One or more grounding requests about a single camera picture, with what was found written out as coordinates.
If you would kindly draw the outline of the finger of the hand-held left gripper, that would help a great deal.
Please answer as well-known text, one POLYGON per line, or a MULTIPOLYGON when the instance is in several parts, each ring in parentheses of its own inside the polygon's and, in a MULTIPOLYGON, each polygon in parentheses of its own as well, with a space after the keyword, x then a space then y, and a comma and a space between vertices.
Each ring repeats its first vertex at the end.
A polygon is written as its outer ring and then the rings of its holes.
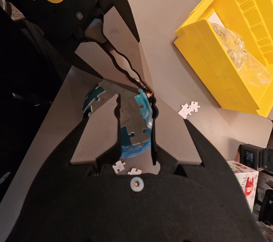
POLYGON ((101 42, 128 79, 140 84, 146 92, 154 92, 141 42, 137 41, 116 7, 112 7, 102 19, 94 19, 86 28, 85 37, 101 42))
POLYGON ((81 43, 75 53, 104 79, 147 91, 147 62, 139 45, 112 51, 98 42, 81 43))

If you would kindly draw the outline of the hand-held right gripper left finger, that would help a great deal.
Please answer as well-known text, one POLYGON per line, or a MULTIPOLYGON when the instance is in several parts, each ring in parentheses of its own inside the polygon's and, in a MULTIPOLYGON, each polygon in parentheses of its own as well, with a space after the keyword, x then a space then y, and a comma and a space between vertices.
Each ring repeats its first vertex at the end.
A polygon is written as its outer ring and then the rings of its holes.
POLYGON ((120 127, 121 96, 115 94, 95 113, 91 114, 75 152, 72 165, 114 165, 121 157, 120 127))

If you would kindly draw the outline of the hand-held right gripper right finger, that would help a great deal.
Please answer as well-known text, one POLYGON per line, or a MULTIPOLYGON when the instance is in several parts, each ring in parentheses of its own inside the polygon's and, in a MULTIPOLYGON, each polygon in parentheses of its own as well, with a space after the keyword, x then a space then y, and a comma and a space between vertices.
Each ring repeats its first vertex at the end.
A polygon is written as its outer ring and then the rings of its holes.
POLYGON ((160 166, 200 165, 202 160, 185 120, 158 95, 152 95, 152 158, 160 166))

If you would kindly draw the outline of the blue puzzle ball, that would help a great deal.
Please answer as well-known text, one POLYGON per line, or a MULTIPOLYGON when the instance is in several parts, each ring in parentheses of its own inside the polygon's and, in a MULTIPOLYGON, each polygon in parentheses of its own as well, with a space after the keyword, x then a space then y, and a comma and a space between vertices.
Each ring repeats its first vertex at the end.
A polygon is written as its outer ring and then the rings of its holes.
POLYGON ((140 94, 133 87, 126 89, 123 85, 110 80, 102 80, 86 94, 82 105, 82 116, 88 117, 95 113, 114 95, 120 94, 120 126, 121 146, 123 150, 136 146, 142 148, 150 143, 148 125, 141 113, 140 105, 135 96, 140 94))

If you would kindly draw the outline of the white puzzle carton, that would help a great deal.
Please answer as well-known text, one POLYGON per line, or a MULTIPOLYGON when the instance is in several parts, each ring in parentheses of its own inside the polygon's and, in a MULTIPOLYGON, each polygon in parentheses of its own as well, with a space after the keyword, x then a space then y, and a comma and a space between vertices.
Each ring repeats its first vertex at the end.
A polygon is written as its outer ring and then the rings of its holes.
POLYGON ((227 161, 243 191, 248 206, 253 212, 259 172, 236 161, 227 161))

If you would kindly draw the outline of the black power station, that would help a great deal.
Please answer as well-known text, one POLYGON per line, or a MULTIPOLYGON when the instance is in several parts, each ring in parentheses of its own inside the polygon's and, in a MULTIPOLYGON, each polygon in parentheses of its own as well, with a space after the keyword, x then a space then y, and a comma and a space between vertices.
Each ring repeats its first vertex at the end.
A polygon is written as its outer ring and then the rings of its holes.
POLYGON ((273 149, 241 145, 240 163, 257 171, 273 172, 273 149))

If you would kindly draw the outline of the yellow plastic bin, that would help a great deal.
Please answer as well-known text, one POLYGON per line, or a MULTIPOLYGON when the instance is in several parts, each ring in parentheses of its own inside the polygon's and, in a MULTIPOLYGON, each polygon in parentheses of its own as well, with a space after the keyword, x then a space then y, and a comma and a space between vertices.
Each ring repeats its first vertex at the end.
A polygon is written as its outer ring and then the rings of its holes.
POLYGON ((272 0, 202 0, 175 32, 174 44, 224 109, 267 118, 272 82, 255 87, 243 79, 209 18, 215 12, 227 29, 238 33, 272 76, 272 9, 272 0))

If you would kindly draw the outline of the clear plastic bag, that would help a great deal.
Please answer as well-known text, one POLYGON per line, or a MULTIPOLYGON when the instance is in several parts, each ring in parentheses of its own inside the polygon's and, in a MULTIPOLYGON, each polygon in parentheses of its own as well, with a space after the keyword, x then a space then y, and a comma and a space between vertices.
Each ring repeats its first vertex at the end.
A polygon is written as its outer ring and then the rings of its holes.
POLYGON ((255 87, 269 85, 272 76, 265 66, 248 52, 241 36, 217 23, 210 24, 244 82, 255 87))

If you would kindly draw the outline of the black pouch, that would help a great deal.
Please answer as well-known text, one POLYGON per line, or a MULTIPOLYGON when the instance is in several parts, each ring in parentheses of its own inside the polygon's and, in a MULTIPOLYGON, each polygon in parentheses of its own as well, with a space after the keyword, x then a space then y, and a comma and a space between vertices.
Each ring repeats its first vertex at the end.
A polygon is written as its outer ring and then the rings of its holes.
POLYGON ((268 189, 265 192, 261 204, 258 220, 266 225, 273 225, 273 190, 268 189))

